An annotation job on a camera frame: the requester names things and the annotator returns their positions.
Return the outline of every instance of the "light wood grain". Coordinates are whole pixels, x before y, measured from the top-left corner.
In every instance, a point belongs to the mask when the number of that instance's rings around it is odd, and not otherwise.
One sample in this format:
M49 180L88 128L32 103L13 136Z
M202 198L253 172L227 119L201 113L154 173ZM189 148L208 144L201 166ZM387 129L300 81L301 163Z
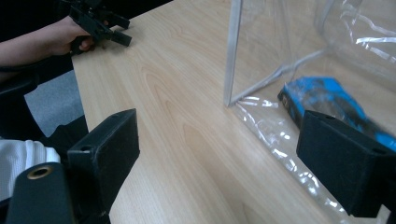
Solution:
M137 110L141 155L112 223L331 223L222 104L229 15L229 0L175 0L132 19L131 47L73 59L90 129Z

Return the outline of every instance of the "person's hand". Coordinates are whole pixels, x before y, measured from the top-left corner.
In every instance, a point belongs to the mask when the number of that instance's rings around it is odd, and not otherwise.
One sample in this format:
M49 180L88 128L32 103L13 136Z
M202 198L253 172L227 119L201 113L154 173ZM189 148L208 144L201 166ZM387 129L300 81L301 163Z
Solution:
M94 44L90 34L78 26L70 17L65 17L61 21L42 28L38 34L46 41L46 46L51 55L64 55L70 52L71 43L77 36L87 36L81 42L80 50L92 49Z

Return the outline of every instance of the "wrinkled plastic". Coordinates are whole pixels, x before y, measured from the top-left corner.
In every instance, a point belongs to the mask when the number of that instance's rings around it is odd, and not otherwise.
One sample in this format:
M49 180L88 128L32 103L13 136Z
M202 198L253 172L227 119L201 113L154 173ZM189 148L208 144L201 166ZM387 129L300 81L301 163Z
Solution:
M394 136L395 12L392 0L233 0L224 104L334 222L386 223L389 210L376 219L347 215L297 157L299 128L277 96L301 77L333 77L367 118Z

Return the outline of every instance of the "white cloth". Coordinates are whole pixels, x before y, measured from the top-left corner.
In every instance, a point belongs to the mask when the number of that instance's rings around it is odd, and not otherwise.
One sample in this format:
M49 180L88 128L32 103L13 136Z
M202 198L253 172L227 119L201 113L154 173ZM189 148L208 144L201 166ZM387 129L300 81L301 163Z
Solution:
M0 202L12 196L20 173L40 163L60 160L54 148L40 142L0 139Z

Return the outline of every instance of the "blue and black object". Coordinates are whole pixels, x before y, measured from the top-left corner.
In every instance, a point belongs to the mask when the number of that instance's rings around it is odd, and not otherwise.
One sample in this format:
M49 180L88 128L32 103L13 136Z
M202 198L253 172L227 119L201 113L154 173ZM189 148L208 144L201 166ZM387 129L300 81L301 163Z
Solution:
M278 99L301 128L305 110L340 119L345 124L396 151L396 138L366 116L361 106L333 77L301 77L286 84Z

